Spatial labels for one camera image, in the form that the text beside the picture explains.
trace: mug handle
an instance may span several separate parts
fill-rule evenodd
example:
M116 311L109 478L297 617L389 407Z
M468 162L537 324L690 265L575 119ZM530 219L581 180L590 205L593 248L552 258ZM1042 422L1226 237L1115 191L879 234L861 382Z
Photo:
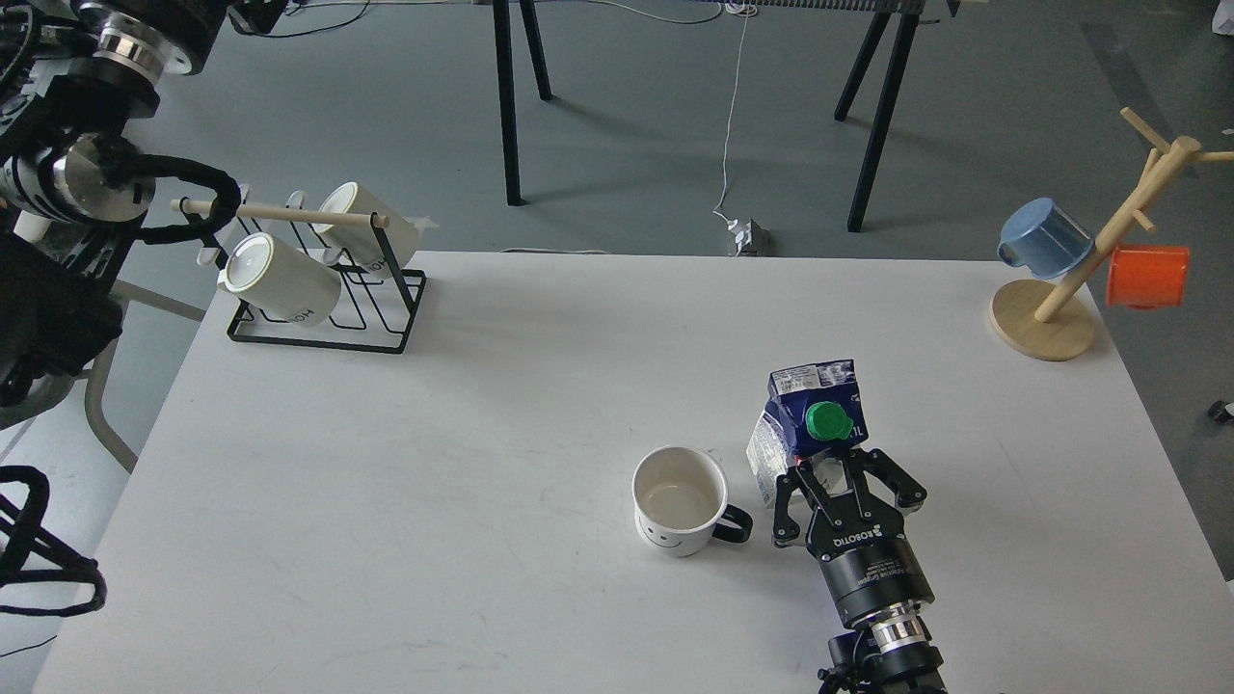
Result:
M1017 256L1006 243L998 245L998 259L1013 268L1018 268L1024 264L1024 259Z
M745 542L750 538L750 530L754 529L754 519L750 517L750 514L729 504L724 508L724 515L719 517L737 527L716 524L716 527L711 531L712 537L723 540L724 542Z

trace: round wooden base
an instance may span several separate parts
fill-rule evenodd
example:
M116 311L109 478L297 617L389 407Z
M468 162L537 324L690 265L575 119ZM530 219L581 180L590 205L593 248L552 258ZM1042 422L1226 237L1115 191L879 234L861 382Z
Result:
M1088 349L1097 328L1088 309L1075 296L1050 322L1033 317L1053 290L1054 285L1049 282L1035 279L1019 279L1003 285L990 303L990 322L1008 345L1029 357L1065 362Z

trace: black wire rack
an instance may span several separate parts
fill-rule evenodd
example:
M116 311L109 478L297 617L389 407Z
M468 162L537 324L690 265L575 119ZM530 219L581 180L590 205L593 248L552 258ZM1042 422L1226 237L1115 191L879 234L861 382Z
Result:
M288 209L299 207L288 205ZM197 217L191 212L185 212L185 216L190 220ZM236 221L246 236L254 231L265 231L262 221L255 217L237 216ZM291 221L275 224L288 225L301 251L339 273L342 296L329 317L312 327L271 317L260 307L241 299L239 307L227 326L228 337L236 342L383 354L401 354L407 349L411 328L428 284L423 270L402 269L389 279L381 279L358 267L347 248L329 246L312 231L301 230L301 224ZM385 256L386 267L399 268L401 263L395 258L385 230L375 225L371 230ZM310 247L305 242L306 236L321 243L321 247ZM215 264L220 270L223 269L227 264L227 251L213 237L202 242L217 251Z

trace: wooden mug tree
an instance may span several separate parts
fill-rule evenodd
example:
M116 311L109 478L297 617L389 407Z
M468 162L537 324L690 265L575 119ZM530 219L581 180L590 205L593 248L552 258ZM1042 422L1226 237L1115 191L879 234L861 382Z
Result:
M1029 357L1062 362L1088 349L1096 333L1096 324L1088 309L1075 298L1076 291L1135 225L1149 233L1156 232L1148 210L1188 164L1234 162L1234 152L1203 152L1199 142L1191 137L1166 142L1135 111L1123 109L1120 114L1153 144L1153 149L1139 184L1102 227L1092 253L1062 275L1058 285L1021 279L1003 285L990 304L990 321L995 330L1012 347Z

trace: green bottle cap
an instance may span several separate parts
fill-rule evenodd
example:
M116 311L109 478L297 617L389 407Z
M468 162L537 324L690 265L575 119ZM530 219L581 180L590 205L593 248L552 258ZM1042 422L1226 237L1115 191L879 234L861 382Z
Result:
M818 441L843 441L853 433L853 420L839 403L814 403L806 410L806 431Z

